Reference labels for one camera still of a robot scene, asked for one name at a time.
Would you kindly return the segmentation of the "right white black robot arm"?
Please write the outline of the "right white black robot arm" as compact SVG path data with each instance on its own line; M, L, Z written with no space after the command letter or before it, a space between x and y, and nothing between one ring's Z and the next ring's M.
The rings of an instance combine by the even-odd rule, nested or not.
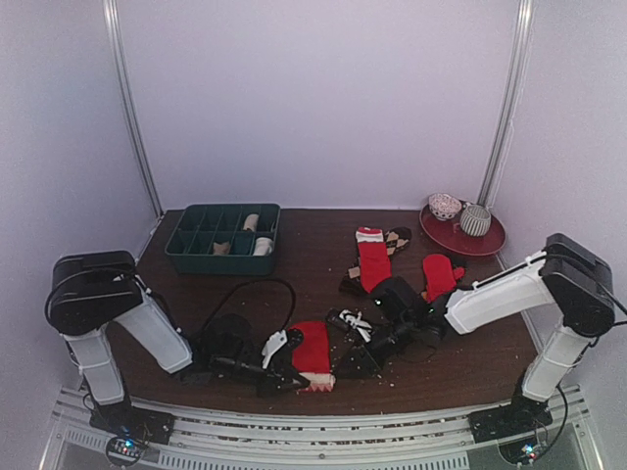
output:
M338 318L362 338L340 359L342 378L375 376L394 354L423 335L441 340L448 330L460 335L523 310L556 306L561 320L536 358L521 374L502 414L509 431L524 431L540 415L562 378L595 340L617 326L609 265L569 237L548 237L543 250L523 262L467 287L454 287L433 300L402 277L380 282L370 293L386 319L369 326L347 311Z

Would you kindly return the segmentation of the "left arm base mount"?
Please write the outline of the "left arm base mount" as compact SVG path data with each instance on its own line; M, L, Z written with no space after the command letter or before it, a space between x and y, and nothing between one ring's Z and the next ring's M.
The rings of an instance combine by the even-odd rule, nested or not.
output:
M174 422L170 413L117 403L95 405L89 424L112 434L105 444L105 456L113 465L126 468L137 464L151 445L167 445Z

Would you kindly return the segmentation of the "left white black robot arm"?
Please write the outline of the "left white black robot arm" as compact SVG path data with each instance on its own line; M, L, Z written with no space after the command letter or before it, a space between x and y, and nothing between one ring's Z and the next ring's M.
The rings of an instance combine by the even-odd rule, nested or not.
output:
M70 255L56 261L44 316L64 339L104 420L121 435L134 433L141 415L127 388L106 334L116 323L184 384L222 375L254 384L259 397L300 391L311 381L293 364L305 340L299 329L281 327L256 346L241 315L215 309L201 328L185 333L165 298L149 288L127 251Z

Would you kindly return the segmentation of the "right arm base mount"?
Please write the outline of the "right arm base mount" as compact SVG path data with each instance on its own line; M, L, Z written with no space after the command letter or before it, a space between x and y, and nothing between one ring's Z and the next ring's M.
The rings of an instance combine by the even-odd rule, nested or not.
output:
M523 466L534 463L548 445L553 417L544 402L523 399L472 412L468 422L476 444L495 441L505 462Z

